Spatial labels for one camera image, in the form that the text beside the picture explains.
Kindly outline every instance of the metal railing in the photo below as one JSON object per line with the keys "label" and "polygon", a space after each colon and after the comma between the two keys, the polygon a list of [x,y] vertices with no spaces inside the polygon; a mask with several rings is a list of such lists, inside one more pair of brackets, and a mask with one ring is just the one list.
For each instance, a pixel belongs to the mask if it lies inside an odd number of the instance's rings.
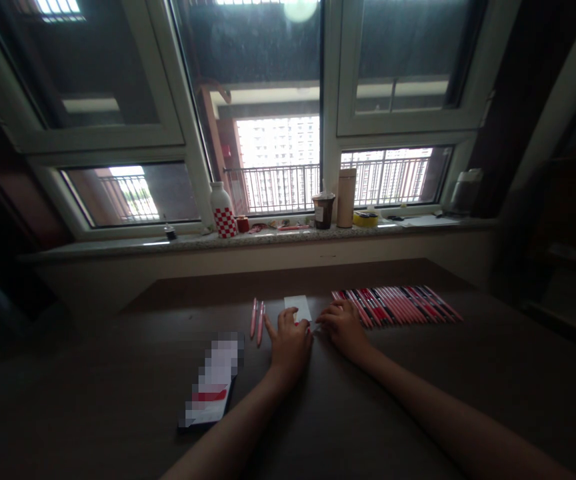
{"label": "metal railing", "polygon": [[99,181],[122,223],[159,220],[157,207],[143,175],[99,177]]}
{"label": "metal railing", "polygon": [[[341,168],[357,168],[357,207],[419,202],[427,166],[428,158],[341,162]],[[312,196],[319,192],[319,165],[225,169],[224,173],[239,215],[312,210]]]}
{"label": "metal railing", "polygon": [[357,169],[355,206],[416,203],[426,178],[428,158],[348,160],[341,168]]}
{"label": "metal railing", "polygon": [[319,165],[225,169],[238,214],[313,210],[319,193]]}

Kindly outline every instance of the dark brown table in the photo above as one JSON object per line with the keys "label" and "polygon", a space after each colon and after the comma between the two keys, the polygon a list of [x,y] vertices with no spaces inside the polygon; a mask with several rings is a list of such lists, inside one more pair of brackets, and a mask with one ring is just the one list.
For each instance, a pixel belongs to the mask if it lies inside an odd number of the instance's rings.
{"label": "dark brown table", "polygon": [[[576,345],[416,259],[154,283],[8,410],[0,425],[0,478],[157,478],[199,438],[178,437],[175,424],[216,332],[246,336],[232,405],[267,370],[267,335],[260,349],[248,336],[254,296],[266,300],[276,322],[285,296],[307,295],[314,318],[332,289],[404,284],[431,286],[465,322],[375,330],[371,341],[576,472]],[[244,477],[461,473],[396,400],[316,339],[304,378],[276,412]]]}

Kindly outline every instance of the window sill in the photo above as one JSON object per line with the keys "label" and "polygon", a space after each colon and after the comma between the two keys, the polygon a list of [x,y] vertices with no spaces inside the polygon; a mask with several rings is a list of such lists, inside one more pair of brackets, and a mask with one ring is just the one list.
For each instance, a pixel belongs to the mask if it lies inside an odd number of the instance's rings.
{"label": "window sill", "polygon": [[486,229],[497,224],[496,219],[463,219],[450,225],[424,225],[404,227],[400,222],[383,221],[378,227],[362,228],[354,225],[350,229],[333,225],[330,230],[262,230],[259,233],[240,233],[231,239],[218,238],[216,233],[209,235],[180,235],[176,240],[168,241],[165,237],[122,239],[107,241],[79,242],[56,249],[21,255],[24,263],[43,263],[68,261],[76,259],[115,257],[122,255],[144,255],[150,253],[169,253],[178,251],[198,251],[225,249],[233,247],[256,247],[258,245],[276,245],[308,241],[335,241],[381,237],[386,235],[409,235],[431,232],[448,232],[462,229]]}

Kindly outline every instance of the forearm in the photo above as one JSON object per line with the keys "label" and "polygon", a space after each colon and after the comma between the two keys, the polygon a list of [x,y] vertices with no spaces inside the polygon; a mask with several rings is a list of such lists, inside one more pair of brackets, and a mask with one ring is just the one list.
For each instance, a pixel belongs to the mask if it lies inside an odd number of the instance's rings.
{"label": "forearm", "polygon": [[271,371],[220,422],[212,427],[162,477],[172,479],[235,478],[268,420],[287,393]]}
{"label": "forearm", "polygon": [[378,350],[359,363],[476,479],[576,478],[508,428],[408,372]]}

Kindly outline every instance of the window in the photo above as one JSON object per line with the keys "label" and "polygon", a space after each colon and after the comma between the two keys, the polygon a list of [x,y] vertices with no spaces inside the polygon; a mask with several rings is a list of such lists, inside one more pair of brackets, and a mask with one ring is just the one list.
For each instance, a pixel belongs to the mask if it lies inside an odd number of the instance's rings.
{"label": "window", "polygon": [[209,166],[239,214],[313,209],[321,4],[173,1]]}
{"label": "window", "polygon": [[456,107],[483,4],[364,0],[355,112]]}
{"label": "window", "polygon": [[355,206],[436,203],[452,147],[345,152],[341,168],[357,169]]}
{"label": "window", "polygon": [[0,113],[30,153],[183,143],[142,2],[0,0]]}
{"label": "window", "polygon": [[198,220],[183,163],[60,170],[92,228]]}
{"label": "window", "polygon": [[449,201],[520,0],[0,0],[0,116],[78,240]]}
{"label": "window", "polygon": [[338,134],[476,128],[519,3],[344,2]]}

